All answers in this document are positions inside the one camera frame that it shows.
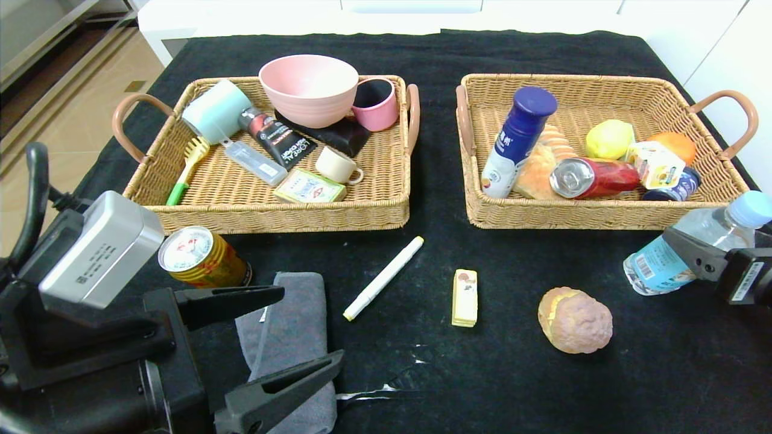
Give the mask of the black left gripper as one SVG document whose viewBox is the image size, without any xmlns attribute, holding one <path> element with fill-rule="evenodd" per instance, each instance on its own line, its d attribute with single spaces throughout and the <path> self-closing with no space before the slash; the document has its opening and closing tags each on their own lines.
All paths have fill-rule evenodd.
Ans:
<svg viewBox="0 0 772 434">
<path fill-rule="evenodd" d="M 242 384 L 213 417 L 188 330 L 240 318 L 284 295 L 275 285 L 144 294 L 143 313 L 100 325 L 58 353 L 64 372 L 39 388 L 42 431 L 267 433 L 333 381 L 345 351 Z"/>
</svg>

